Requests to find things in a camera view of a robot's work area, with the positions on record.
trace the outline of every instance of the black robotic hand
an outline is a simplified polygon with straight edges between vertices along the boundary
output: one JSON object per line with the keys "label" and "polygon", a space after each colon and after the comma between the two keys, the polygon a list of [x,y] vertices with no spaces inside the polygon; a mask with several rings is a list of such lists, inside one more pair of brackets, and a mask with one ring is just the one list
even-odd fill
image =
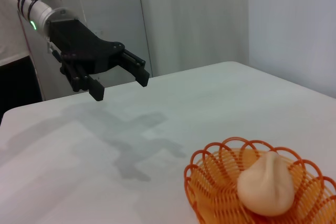
{"label": "black robotic hand", "polygon": [[62,63],[60,68],[75,92],[89,90],[96,101],[102,101],[104,87],[89,75],[120,66],[131,73],[143,87],[147,86],[149,73],[146,62],[125,49],[119,42],[98,38],[79,20],[50,22],[49,39],[58,49],[54,57]]}

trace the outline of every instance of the dumpling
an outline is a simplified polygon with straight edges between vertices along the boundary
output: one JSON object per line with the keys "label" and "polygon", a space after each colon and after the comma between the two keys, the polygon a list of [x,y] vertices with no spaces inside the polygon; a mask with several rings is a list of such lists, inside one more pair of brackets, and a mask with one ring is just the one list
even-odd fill
{"label": "dumpling", "polygon": [[267,152],[240,174],[237,191],[247,209],[263,216],[284,214],[295,197],[286,163],[275,152]]}

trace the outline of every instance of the robotic arm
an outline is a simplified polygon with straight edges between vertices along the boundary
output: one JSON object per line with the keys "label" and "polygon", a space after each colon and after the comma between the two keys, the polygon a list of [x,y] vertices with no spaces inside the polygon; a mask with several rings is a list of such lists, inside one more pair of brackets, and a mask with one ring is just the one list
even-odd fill
{"label": "robotic arm", "polygon": [[7,0],[50,44],[52,55],[61,63],[72,89],[89,90],[97,101],[103,100],[104,87],[90,74],[120,66],[143,87],[149,73],[145,61],[125,49],[120,42],[98,38],[82,24],[61,0]]}

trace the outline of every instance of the white table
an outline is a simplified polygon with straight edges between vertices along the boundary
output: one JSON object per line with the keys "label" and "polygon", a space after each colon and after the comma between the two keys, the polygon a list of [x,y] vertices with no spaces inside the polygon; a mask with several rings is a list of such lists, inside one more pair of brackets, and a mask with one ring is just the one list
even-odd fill
{"label": "white table", "polygon": [[7,112],[0,222],[197,223],[183,170],[230,136],[289,147],[336,179],[336,100],[227,62]]}

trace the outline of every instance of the orange basket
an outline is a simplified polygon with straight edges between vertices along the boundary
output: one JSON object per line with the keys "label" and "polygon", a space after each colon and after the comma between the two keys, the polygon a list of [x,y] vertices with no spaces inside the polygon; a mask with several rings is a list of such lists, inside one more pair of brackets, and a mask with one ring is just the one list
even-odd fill
{"label": "orange basket", "polygon": [[[230,148],[229,142],[241,148]],[[237,178],[267,151],[255,144],[277,152],[286,162],[295,186],[295,200],[288,212],[277,217],[264,217],[246,209],[237,196]],[[210,153],[208,149],[216,148]],[[282,154],[291,154],[295,161]],[[313,169],[317,176],[307,170]],[[208,144],[195,152],[184,171],[184,188],[190,205],[201,224],[234,223],[336,223],[336,183],[322,175],[316,164],[301,159],[285,147],[240,137],[231,137],[222,143]]]}

